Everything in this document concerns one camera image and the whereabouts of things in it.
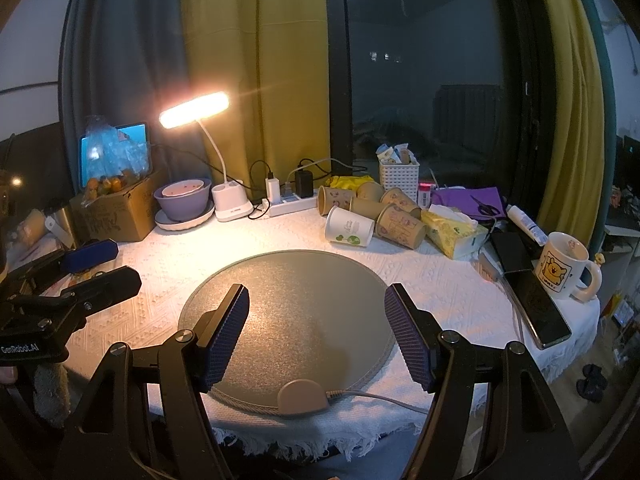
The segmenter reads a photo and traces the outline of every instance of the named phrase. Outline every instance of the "white plastic basket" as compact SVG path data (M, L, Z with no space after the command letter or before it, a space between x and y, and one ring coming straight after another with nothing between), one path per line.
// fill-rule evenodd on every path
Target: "white plastic basket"
M420 164L380 164L380 184L391 189L399 187L405 195L418 199Z

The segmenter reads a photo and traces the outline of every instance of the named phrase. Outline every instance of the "mug handle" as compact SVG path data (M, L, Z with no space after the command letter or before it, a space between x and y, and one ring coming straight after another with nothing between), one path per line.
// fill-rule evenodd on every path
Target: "mug handle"
M571 293L576 300L580 300L583 303L593 299L596 292L600 290L600 285L602 285L602 271L600 270L600 266L588 260L586 268L589 269L591 273L591 284L587 288L575 287Z

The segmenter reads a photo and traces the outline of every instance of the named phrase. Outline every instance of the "screw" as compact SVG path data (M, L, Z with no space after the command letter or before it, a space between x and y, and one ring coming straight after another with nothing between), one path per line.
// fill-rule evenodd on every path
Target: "screw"
M447 343L454 344L460 341L460 334L455 330L445 330L441 336L443 341Z
M509 343L509 350L511 350L514 354L524 354L527 351L527 347L524 346L520 341L511 341Z
M180 330L180 332L175 335L175 340L178 343L188 343L191 341L191 338L193 338L193 332L191 330Z
M127 345L125 345L124 343L114 343L111 345L111 348L109 348L109 352L111 352L112 355L120 355L126 349Z

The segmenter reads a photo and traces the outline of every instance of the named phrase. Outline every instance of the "desk lamp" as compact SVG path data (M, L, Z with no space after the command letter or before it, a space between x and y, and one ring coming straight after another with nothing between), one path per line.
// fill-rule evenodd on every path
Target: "desk lamp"
M220 162L222 163L222 175L224 182L211 188L213 203L216 206L216 217L220 222L228 222L236 218L247 216L254 206L246 197L244 188L235 181L228 182L226 179L225 159L222 158L220 150L213 141L202 120L219 114L229 108L229 98L224 92L215 92L214 94L196 97L191 101L187 101L180 105L162 112L160 114L160 124L167 129L183 126L184 124L197 122L203 129L204 133L209 137L213 148L216 150Z

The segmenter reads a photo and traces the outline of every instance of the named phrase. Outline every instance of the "power strip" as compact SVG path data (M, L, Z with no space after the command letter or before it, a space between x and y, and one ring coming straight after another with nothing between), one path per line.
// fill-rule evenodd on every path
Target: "power strip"
M318 203L318 190L314 190L314 195L307 198L300 198L295 193L292 196L283 196L282 202L279 204L271 204L271 207L267 211L266 215L269 218L275 216L286 215L288 213L295 213L296 211L304 211L305 209L313 209ZM266 208L269 203L266 199L262 199L262 207Z

